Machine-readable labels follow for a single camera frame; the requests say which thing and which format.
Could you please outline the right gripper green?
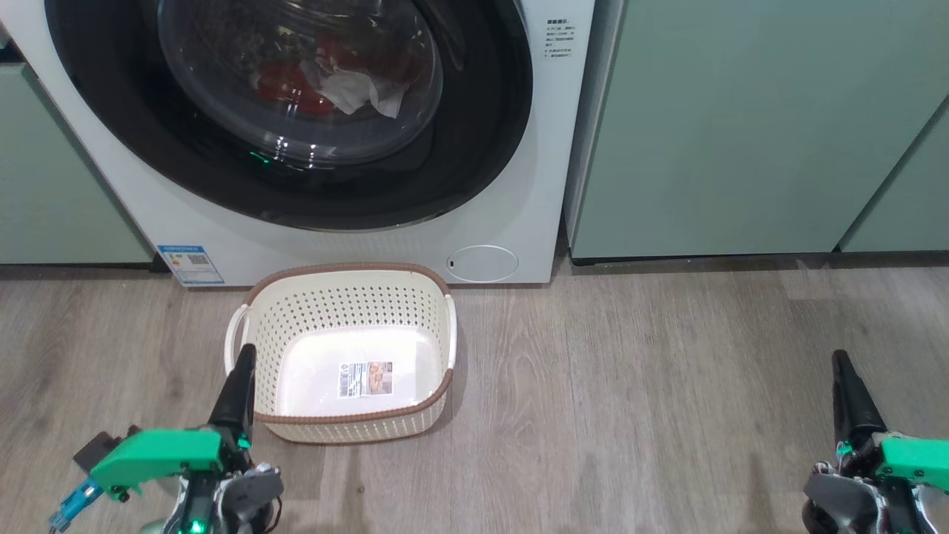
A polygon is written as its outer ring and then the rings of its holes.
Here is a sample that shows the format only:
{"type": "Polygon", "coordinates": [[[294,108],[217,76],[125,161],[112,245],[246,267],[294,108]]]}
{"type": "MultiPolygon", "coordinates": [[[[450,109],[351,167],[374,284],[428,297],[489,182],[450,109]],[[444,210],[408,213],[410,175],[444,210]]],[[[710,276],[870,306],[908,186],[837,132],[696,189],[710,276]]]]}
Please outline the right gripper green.
{"type": "Polygon", "coordinates": [[[809,533],[946,533],[948,444],[887,432],[843,349],[833,352],[833,462],[804,485],[809,533]]]}

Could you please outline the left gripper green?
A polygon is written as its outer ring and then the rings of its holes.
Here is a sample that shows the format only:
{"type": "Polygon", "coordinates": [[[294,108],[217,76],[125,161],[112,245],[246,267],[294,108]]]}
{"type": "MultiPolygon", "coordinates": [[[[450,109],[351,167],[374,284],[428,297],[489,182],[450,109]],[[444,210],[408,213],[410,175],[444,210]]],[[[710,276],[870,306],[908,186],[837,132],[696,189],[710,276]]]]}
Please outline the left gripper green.
{"type": "Polygon", "coordinates": [[[271,533],[282,518],[281,472],[251,459],[257,348],[246,343],[211,410],[214,428],[138,429],[108,446],[91,482],[127,501],[146,482],[175,484],[175,507],[148,533],[271,533]]]}

